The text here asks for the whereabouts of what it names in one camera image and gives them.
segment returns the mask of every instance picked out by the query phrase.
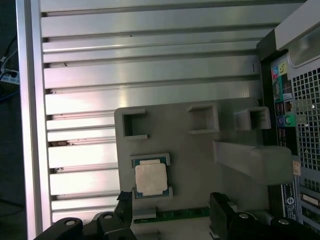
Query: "power strip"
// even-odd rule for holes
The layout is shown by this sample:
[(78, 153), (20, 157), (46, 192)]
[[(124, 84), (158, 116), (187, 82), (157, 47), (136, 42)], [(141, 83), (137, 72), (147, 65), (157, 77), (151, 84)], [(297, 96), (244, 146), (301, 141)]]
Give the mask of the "power strip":
[(15, 72), (16, 76), (12, 77), (9, 74), (6, 74), (2, 77), (1, 82), (4, 83), (9, 83), (9, 84), (16, 84), (16, 85), (20, 85), (20, 76), (19, 76), (19, 72), (16, 70), (11, 70), (11, 69), (5, 69), (6, 72)]

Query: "screw hole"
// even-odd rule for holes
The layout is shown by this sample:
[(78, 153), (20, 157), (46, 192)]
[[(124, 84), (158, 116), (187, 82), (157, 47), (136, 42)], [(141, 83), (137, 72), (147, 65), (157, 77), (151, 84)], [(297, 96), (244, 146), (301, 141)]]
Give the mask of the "screw hole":
[(73, 225), (73, 224), (75, 224), (75, 223), (76, 223), (75, 221), (70, 220), (70, 221), (67, 221), (67, 222), (65, 223), (65, 225), (70, 226), (70, 225)]
[(112, 219), (112, 215), (104, 215), (103, 218), (104, 219)]

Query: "metal frame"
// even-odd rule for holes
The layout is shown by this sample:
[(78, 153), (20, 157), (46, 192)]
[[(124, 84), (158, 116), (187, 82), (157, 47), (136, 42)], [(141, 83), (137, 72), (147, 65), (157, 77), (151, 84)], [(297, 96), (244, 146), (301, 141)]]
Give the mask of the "metal frame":
[(16, 1), (28, 239), (52, 224), (39, 7)]
[(43, 231), (31, 2), (16, 0), (28, 239)]
[[(67, 215), (87, 221), (115, 207), (109, 197), (119, 193), (113, 121), (117, 108), (260, 98), (255, 42), (303, 0), (275, 0), (278, 6), (256, 0), (152, 2), (118, 5), (117, 1), (97, 0), (98, 5), (90, 9), (85, 0), (60, 0), (55, 3), (57, 8), (51, 8), (48, 0), (16, 0), (28, 239)], [(270, 14), (281, 9), (285, 14)], [(203, 13), (213, 20), (222, 19), (201, 21)], [(166, 14), (175, 20), (168, 31), (162, 22), (168, 21)], [(142, 15), (150, 21), (145, 22)], [(122, 16), (131, 20), (120, 26), (127, 31), (120, 34), (118, 25), (100, 24), (92, 32), (91, 26), (82, 29), (74, 21), (84, 17), (96, 23), (97, 18), (114, 21)], [(63, 20), (76, 28), (64, 28), (65, 22), (59, 28), (57, 21)], [(43, 43), (46, 36), (50, 38)], [(86, 151), (95, 155), (88, 157), (83, 154)], [(66, 180), (86, 182), (90, 178), (110, 183), (102, 186), (97, 180), (83, 188), (65, 184)], [(72, 208), (73, 201), (81, 203), (81, 209)]]

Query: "label sticker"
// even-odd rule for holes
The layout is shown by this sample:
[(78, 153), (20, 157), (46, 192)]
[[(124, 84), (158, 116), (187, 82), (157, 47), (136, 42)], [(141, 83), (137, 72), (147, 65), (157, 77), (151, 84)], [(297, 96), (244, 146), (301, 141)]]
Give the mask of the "label sticker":
[(296, 176), (301, 176), (301, 162), (293, 161), (293, 174)]

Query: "ventilation grille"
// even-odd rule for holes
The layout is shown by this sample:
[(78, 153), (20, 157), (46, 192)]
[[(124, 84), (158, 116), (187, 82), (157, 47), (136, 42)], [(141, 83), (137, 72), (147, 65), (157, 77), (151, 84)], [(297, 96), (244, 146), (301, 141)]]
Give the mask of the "ventilation grille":
[(312, 181), (310, 179), (305, 178), (304, 179), (304, 186), (307, 189), (310, 189), (312, 191), (315, 191), (317, 193), (320, 193), (320, 183), (317, 181)]
[(294, 77), (292, 83), (301, 166), (320, 171), (320, 68)]
[(301, 207), (301, 210), (302, 210), (303, 216), (307, 217), (308, 219), (311, 219), (312, 221), (314, 221), (317, 224), (320, 224), (320, 215), (305, 208), (304, 206)]

